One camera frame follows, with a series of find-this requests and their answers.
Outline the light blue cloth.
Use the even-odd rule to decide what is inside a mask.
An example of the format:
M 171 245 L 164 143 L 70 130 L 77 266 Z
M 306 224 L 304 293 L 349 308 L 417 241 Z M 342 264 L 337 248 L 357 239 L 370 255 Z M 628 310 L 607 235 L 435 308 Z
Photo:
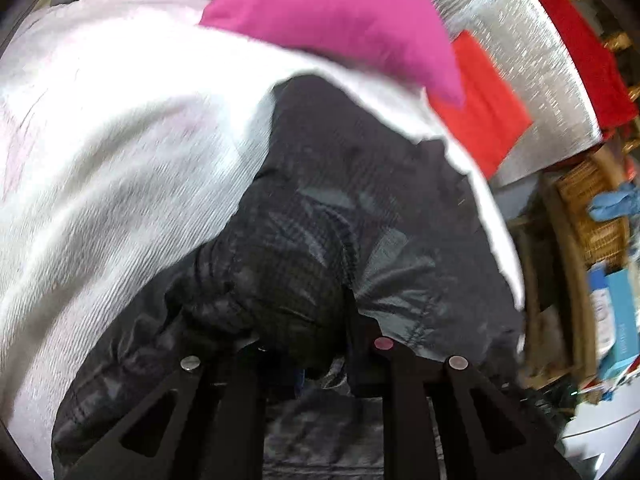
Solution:
M 590 218 L 605 222 L 640 214 L 640 192 L 631 182 L 621 184 L 615 191 L 599 193 L 593 197 L 588 208 Z

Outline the black quilted jacket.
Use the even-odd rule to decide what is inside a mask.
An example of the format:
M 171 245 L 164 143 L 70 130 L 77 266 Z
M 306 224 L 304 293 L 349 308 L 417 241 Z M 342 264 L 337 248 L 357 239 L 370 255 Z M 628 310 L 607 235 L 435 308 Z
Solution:
M 514 377 L 522 317 L 444 142 L 408 141 L 317 76 L 272 96 L 268 153 L 236 213 L 130 300 L 67 389 L 56 478 L 183 358 L 221 366 L 247 341 L 277 351 L 269 378 L 302 387 L 268 413 L 266 477 L 381 478 L 382 406 L 346 384 L 356 311 L 422 356 Z

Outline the magenta pillow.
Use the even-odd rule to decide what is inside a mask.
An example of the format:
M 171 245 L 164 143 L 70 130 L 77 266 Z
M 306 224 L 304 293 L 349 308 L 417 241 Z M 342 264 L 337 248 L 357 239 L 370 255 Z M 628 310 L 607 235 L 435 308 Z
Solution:
M 432 0 L 212 0 L 202 25 L 355 61 L 454 104 L 464 93 Z

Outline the red cloth on headboard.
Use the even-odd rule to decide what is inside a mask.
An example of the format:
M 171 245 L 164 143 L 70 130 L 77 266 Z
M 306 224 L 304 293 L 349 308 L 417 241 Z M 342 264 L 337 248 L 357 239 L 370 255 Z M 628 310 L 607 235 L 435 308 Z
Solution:
M 602 130 L 631 122 L 638 108 L 628 96 L 614 55 L 596 36 L 570 0 L 538 0 L 572 58 Z

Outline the blue white box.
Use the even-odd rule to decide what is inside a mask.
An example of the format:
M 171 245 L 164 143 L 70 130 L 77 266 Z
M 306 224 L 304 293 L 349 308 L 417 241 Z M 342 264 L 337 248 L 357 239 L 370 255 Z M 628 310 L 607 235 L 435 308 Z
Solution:
M 626 269 L 606 272 L 603 262 L 588 270 L 589 298 L 596 326 L 598 378 L 612 380 L 639 356 L 634 295 Z

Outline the white pink floral blanket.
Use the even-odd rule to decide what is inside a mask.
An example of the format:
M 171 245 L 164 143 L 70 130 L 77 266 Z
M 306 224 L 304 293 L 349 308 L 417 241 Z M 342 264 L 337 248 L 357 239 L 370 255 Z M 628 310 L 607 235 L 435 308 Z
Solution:
M 424 95 L 383 75 L 198 24 L 205 0 L 79 0 L 21 24 L 1 58 L 1 417 L 51 478 L 78 367 L 160 269 L 214 237 L 264 160 L 269 92 L 316 74 L 471 180 L 521 309 L 488 184 Z

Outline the silver foil insulation mat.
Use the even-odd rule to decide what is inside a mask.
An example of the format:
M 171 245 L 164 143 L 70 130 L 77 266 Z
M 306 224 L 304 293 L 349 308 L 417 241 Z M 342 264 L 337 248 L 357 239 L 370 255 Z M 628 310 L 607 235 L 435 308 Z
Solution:
M 526 105 L 531 125 L 491 183 L 506 186 L 601 140 L 578 70 L 538 0 L 433 0 L 450 36 L 470 32 Z

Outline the red cushion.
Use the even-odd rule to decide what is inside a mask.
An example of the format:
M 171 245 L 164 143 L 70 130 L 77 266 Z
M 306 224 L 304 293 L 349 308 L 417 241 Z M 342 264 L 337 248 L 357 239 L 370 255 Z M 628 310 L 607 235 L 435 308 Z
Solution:
M 469 32 L 465 30 L 457 36 L 452 42 L 452 50 L 460 70 L 464 103 L 454 106 L 434 94 L 427 99 L 489 180 L 533 125 L 533 118 Z

